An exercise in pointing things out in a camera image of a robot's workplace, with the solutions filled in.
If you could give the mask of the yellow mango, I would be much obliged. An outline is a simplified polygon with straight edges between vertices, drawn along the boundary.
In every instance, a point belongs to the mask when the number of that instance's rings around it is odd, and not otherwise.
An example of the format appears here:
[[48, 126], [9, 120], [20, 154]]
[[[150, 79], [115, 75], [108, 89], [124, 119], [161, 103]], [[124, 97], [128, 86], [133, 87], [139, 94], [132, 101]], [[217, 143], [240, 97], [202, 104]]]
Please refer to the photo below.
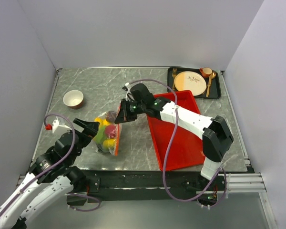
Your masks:
[[114, 150], [116, 146], [116, 139], [106, 139], [102, 143], [102, 149], [105, 151]]

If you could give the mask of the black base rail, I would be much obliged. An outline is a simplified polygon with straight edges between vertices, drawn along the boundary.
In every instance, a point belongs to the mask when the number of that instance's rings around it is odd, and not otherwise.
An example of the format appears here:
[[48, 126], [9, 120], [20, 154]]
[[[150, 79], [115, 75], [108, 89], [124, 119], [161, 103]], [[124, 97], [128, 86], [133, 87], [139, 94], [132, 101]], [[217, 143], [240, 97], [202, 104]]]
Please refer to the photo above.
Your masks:
[[226, 197], [227, 175], [220, 173], [209, 182], [199, 172], [168, 171], [84, 171], [83, 184], [75, 186], [69, 197], [72, 206], [82, 206], [84, 196], [89, 202], [118, 200], [165, 200], [182, 202], [198, 201], [209, 207]]

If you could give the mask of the yellow pear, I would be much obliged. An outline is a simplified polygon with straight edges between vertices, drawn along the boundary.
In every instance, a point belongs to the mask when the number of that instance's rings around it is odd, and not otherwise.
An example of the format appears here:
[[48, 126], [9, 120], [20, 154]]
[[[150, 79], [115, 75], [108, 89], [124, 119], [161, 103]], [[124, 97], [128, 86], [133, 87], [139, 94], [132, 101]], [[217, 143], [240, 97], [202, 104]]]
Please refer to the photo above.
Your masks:
[[106, 119], [103, 119], [101, 117], [96, 117], [94, 121], [99, 123], [99, 128], [103, 126], [109, 126], [111, 124]]

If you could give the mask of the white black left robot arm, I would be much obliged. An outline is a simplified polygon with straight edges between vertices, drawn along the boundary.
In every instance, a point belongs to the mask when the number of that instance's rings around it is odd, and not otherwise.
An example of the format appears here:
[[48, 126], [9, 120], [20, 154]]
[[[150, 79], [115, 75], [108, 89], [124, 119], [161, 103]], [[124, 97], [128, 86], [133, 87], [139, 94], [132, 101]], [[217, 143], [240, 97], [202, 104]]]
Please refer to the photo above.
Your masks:
[[29, 220], [61, 196], [89, 190], [86, 175], [74, 162], [99, 127], [99, 122], [77, 118], [63, 123], [60, 116], [52, 124], [45, 124], [46, 130], [60, 138], [36, 159], [21, 184], [0, 206], [0, 229], [25, 229]]

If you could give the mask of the clear zip bag orange zipper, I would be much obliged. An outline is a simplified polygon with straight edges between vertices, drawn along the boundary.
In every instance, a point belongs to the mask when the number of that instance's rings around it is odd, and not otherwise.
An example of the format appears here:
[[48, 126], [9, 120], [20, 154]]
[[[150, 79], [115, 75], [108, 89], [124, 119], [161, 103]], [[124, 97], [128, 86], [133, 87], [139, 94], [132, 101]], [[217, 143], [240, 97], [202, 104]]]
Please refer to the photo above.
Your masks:
[[117, 117], [116, 111], [107, 111], [95, 118], [94, 122], [99, 124], [98, 131], [93, 141], [99, 152], [118, 156], [120, 135], [122, 125], [114, 121]]

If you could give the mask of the red apple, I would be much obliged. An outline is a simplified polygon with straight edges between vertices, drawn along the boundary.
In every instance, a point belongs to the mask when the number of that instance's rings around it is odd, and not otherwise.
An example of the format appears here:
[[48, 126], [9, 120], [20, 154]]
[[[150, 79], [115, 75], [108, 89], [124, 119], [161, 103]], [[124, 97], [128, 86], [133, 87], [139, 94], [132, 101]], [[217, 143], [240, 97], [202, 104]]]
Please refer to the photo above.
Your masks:
[[117, 137], [117, 132], [118, 132], [118, 129], [116, 125], [109, 125], [109, 126], [106, 126], [104, 134], [106, 135], [108, 139], [113, 139]]

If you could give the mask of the cream orange plate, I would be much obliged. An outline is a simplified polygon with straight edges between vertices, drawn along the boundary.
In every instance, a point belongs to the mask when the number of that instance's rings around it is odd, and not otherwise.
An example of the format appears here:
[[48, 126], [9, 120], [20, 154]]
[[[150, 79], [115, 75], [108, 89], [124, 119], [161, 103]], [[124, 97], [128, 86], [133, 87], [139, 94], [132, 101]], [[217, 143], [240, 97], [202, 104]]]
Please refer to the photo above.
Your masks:
[[191, 91], [193, 96], [201, 95], [206, 90], [205, 79], [195, 72], [185, 71], [176, 75], [174, 85], [178, 91]]

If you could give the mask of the dark purple fruit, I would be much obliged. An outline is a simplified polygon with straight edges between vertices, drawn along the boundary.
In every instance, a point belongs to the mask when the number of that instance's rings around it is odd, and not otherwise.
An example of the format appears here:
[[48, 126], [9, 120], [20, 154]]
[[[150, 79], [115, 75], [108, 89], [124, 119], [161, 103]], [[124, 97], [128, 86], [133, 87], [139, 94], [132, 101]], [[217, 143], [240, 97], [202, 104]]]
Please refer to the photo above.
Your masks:
[[105, 120], [109, 123], [114, 123], [115, 119], [117, 117], [117, 112], [116, 111], [108, 111], [105, 114]]

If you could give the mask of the green leaf vegetable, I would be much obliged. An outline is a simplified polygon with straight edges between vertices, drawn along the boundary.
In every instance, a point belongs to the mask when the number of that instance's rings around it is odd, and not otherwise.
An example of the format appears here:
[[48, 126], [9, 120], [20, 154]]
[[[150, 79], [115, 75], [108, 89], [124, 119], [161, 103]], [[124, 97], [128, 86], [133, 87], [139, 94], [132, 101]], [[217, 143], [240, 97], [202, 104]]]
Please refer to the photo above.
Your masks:
[[102, 144], [104, 140], [107, 139], [107, 135], [105, 134], [105, 126], [99, 128], [97, 135], [93, 138], [93, 141], [96, 144]]

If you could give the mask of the red plastic tray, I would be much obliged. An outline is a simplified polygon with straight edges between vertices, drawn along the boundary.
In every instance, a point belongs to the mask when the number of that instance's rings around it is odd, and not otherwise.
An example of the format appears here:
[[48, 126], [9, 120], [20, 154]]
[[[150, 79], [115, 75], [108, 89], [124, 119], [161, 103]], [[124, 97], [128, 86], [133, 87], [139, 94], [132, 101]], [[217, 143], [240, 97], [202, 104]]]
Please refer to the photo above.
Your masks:
[[[176, 92], [177, 104], [187, 110], [200, 114], [196, 101], [189, 90]], [[164, 157], [174, 124], [147, 117], [153, 146], [160, 170], [163, 169]], [[205, 156], [202, 151], [202, 140], [187, 130], [177, 128], [170, 147], [166, 170], [176, 170], [203, 164]]]

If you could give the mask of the gold fork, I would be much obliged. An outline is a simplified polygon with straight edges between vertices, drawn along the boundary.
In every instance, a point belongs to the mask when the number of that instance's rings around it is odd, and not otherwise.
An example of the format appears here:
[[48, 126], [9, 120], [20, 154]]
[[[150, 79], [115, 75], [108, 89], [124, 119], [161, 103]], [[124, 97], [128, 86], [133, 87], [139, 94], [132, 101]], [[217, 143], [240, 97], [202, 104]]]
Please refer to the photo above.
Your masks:
[[175, 91], [176, 88], [175, 88], [175, 84], [174, 84], [174, 80], [175, 80], [175, 77], [177, 76], [177, 69], [176, 68], [173, 68], [172, 69], [172, 78], [173, 78], [173, 84], [172, 84], [172, 89]]

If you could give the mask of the white brown bowl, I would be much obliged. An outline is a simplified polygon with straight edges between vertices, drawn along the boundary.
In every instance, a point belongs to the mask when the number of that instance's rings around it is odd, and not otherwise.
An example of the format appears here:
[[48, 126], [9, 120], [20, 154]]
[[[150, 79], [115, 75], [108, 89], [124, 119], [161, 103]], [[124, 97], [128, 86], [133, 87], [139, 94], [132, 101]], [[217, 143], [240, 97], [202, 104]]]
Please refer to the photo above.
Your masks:
[[84, 95], [79, 90], [68, 91], [63, 97], [63, 103], [71, 109], [79, 109], [84, 104]]

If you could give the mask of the gold spoon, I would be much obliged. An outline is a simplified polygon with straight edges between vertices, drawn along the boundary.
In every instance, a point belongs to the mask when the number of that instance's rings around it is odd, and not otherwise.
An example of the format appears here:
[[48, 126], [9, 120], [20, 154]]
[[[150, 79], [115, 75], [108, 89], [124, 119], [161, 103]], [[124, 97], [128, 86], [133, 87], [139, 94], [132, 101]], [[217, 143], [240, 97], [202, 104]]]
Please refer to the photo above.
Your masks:
[[207, 85], [207, 89], [206, 89], [206, 97], [209, 97], [209, 93], [210, 93], [210, 87], [212, 85], [212, 80], [216, 77], [216, 72], [213, 71], [209, 78], [208, 78], [208, 85]]

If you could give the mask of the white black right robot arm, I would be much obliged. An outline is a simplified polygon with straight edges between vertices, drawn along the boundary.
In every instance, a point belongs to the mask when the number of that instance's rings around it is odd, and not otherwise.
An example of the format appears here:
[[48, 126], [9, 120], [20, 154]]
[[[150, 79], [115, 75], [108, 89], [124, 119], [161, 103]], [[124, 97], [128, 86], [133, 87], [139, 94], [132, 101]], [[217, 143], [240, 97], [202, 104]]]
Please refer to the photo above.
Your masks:
[[115, 124], [132, 122], [138, 115], [145, 114], [162, 122], [176, 124], [200, 138], [205, 160], [199, 184], [202, 189], [210, 190], [216, 184], [214, 175], [234, 141], [226, 120], [221, 116], [212, 118], [197, 114], [164, 97], [155, 98], [143, 83], [134, 86], [126, 83], [123, 89], [127, 94], [120, 101]]

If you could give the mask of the orange cup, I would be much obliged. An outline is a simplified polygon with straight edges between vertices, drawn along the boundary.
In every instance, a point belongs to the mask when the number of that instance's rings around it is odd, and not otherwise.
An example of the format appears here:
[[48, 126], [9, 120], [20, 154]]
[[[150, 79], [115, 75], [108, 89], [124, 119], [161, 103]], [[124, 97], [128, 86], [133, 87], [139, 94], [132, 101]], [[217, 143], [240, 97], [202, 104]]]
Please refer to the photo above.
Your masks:
[[200, 68], [199, 71], [200, 71], [203, 78], [209, 78], [209, 76], [213, 72], [213, 70], [209, 67]]

